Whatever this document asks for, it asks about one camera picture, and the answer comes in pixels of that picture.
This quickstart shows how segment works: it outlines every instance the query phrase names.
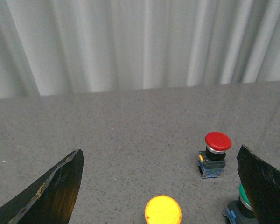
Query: gray speckled countertop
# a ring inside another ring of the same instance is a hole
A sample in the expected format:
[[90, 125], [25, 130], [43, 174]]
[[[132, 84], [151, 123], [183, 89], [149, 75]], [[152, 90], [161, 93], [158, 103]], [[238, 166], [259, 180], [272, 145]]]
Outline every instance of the gray speckled countertop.
[[[211, 131], [233, 144], [223, 177], [202, 179]], [[0, 206], [82, 149], [70, 223], [144, 224], [149, 199], [165, 194], [182, 224], [223, 224], [242, 144], [280, 169], [280, 82], [0, 100]]]

